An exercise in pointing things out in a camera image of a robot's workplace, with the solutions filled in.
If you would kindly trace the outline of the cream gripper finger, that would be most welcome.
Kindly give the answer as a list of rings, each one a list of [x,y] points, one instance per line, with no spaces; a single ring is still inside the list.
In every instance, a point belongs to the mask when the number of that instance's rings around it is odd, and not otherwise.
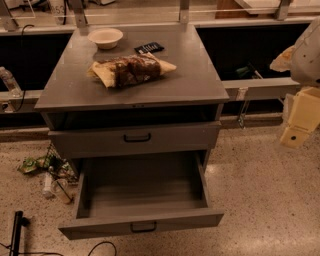
[[[285,72],[291,69],[291,58],[294,46],[290,46],[279,54],[270,64],[270,69],[277,72]]]
[[[280,144],[288,148],[296,149],[303,145],[310,133],[299,127],[286,127],[280,137]]]

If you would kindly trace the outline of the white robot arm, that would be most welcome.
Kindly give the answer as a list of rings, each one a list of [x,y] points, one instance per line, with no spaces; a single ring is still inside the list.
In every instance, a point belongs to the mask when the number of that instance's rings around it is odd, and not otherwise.
[[[289,70],[302,89],[293,103],[280,143],[300,147],[320,124],[320,17],[316,17],[295,44],[270,64],[278,72]]]

